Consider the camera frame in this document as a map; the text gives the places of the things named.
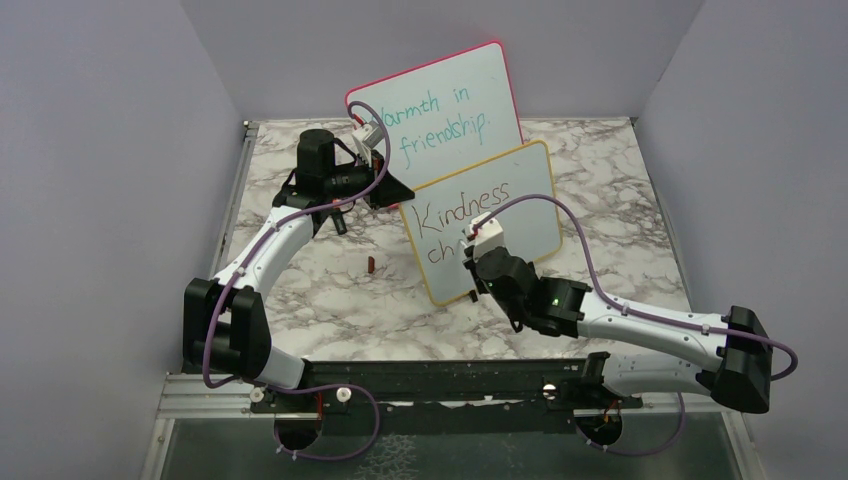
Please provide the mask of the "black orange highlighter marker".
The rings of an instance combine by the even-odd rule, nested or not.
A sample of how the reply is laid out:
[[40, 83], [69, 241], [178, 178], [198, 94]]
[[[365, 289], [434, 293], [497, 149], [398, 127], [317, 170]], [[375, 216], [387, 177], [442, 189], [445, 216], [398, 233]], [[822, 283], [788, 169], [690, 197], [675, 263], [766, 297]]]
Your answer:
[[331, 214], [331, 218], [338, 235], [345, 235], [348, 232], [345, 214], [346, 211], [343, 210], [337, 210]]

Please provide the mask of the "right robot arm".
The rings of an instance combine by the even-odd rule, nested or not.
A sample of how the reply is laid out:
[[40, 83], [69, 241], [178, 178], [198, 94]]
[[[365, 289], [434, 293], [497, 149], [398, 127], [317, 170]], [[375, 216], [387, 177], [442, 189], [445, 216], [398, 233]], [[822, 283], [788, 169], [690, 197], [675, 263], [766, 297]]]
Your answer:
[[687, 392], [710, 397], [743, 413], [770, 409], [772, 346], [753, 310], [732, 306], [725, 315], [652, 307], [649, 318], [607, 304], [588, 284], [538, 276], [533, 263], [496, 247], [464, 251], [464, 267], [479, 293], [490, 295], [514, 331], [529, 328], [550, 337], [592, 338], [647, 349], [645, 355], [610, 356], [601, 369], [577, 380], [579, 398], [600, 407], [615, 395]]

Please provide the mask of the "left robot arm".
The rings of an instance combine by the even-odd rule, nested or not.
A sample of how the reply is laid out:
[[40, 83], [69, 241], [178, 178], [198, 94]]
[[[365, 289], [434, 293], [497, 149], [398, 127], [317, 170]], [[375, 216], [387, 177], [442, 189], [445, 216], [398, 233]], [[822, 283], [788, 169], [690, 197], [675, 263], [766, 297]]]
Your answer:
[[378, 151], [384, 131], [370, 122], [352, 135], [352, 161], [339, 164], [343, 142], [325, 129], [301, 133], [296, 167], [272, 202], [259, 233], [210, 279], [193, 279], [184, 292], [182, 353], [204, 375], [224, 372], [276, 386], [285, 407], [298, 411], [313, 401], [314, 384], [303, 376], [305, 360], [272, 344], [263, 300], [294, 255], [332, 220], [347, 230], [344, 205], [363, 200], [379, 209], [411, 200], [413, 191], [393, 177]]

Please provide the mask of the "pink framed whiteboard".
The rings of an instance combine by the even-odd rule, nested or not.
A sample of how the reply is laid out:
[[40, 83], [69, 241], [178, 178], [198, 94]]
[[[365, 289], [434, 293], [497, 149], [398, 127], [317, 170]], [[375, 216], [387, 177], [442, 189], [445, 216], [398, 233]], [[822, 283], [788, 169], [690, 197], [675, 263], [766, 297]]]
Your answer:
[[503, 45], [491, 41], [358, 86], [347, 103], [379, 117], [390, 139], [389, 172], [411, 189], [520, 146]]

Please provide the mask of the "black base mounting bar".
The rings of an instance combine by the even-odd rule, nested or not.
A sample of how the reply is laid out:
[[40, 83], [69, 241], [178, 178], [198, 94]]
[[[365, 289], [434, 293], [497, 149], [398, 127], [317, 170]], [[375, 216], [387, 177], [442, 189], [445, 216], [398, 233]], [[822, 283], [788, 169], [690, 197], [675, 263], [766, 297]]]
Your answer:
[[286, 431], [328, 436], [542, 432], [571, 434], [576, 411], [636, 409], [601, 384], [604, 353], [586, 359], [320, 361], [311, 393], [260, 393], [239, 413], [274, 417]]

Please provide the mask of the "aluminium table edge rail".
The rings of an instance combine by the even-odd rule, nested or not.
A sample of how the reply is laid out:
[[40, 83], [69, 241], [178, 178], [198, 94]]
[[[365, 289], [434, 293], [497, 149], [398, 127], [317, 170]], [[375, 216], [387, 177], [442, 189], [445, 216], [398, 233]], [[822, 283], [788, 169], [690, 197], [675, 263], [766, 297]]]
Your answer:
[[[232, 234], [235, 228], [235, 222], [238, 217], [241, 198], [246, 184], [246, 177], [251, 163], [251, 159], [255, 150], [259, 132], [259, 121], [244, 121], [243, 122], [243, 139], [241, 150], [238, 156], [236, 170], [231, 182], [228, 194], [228, 200], [222, 210], [220, 228], [215, 241], [215, 249], [207, 275], [201, 277], [200, 280], [206, 282], [212, 278], [216, 272], [221, 269], [221, 265], [227, 262], [227, 255], [232, 243]], [[189, 307], [192, 304], [190, 299], [190, 291], [193, 289], [194, 281], [191, 281], [186, 287], [183, 296], [183, 339], [182, 353], [183, 359], [186, 362], [191, 360], [192, 344], [195, 342], [194, 330], [192, 326], [194, 321], [189, 313]]]

